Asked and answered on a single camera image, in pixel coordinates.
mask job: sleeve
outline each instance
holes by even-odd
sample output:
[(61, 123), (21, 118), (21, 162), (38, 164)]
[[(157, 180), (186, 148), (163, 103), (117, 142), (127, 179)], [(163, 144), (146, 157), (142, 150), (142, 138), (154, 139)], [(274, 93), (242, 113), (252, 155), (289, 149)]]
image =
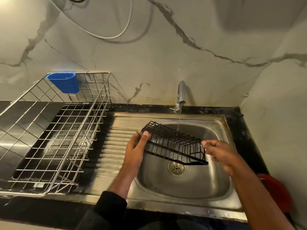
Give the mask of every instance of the sleeve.
[(104, 191), (94, 208), (86, 212), (77, 230), (112, 229), (122, 222), (126, 206), (125, 199), (115, 193)]

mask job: black cable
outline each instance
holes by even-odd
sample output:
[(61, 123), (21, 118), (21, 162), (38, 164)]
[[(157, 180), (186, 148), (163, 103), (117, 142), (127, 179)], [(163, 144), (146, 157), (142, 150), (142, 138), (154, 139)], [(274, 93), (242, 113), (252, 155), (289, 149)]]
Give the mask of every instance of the black cable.
[(78, 1), (76, 1), (76, 0), (70, 0), (70, 1), (72, 1), (72, 2), (74, 2), (74, 3), (81, 3), (81, 2), (84, 2), (85, 0), (78, 0)]

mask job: wire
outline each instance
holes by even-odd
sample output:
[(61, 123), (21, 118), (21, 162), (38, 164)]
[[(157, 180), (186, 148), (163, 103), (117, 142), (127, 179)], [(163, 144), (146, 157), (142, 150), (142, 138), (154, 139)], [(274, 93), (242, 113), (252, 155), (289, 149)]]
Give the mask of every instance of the wire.
[(122, 36), (125, 31), (128, 29), (128, 26), (131, 22), (131, 17), (132, 17), (132, 12), (133, 12), (133, 0), (131, 0), (131, 6), (130, 6), (130, 14), (129, 14), (129, 19), (128, 19), (128, 22), (127, 22), (127, 25), (126, 27), (123, 29), (123, 31), (121, 33), (119, 33), (118, 35), (116, 36), (112, 36), (112, 37), (104, 37), (104, 36), (100, 36), (100, 35), (97, 35), (97, 34), (93, 34), (87, 30), (85, 30), (82, 26), (79, 26), (77, 23), (75, 23), (73, 20), (71, 20), (55, 3), (53, 0), (49, 0), (57, 9), (58, 11), (60, 11), (63, 15), (65, 15), (73, 24), (75, 24), (77, 27), (79, 27), (81, 30), (85, 31), (87, 34), (90, 34), (96, 38), (101, 38), (101, 39), (114, 39), (114, 38), (118, 38), (120, 36)]
[(78, 1), (76, 1), (76, 0), (70, 0), (70, 1), (72, 1), (72, 2), (74, 2), (74, 3), (81, 3), (81, 2), (84, 2), (85, 0), (78, 0)]

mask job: black wire rack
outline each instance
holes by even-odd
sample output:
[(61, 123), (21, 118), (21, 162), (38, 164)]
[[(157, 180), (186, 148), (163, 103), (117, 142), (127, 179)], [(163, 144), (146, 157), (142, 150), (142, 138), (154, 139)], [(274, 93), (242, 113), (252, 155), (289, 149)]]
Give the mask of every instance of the black wire rack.
[(142, 132), (151, 134), (145, 153), (183, 165), (207, 165), (201, 139), (150, 121)]

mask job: sink drain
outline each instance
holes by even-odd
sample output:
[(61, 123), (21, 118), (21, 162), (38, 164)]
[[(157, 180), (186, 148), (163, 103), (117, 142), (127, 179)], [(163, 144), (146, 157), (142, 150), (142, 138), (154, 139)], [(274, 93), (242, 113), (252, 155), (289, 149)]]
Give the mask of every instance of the sink drain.
[(170, 161), (167, 164), (167, 170), (170, 172), (171, 175), (175, 177), (181, 177), (181, 175), (185, 171), (185, 166), (177, 162)]

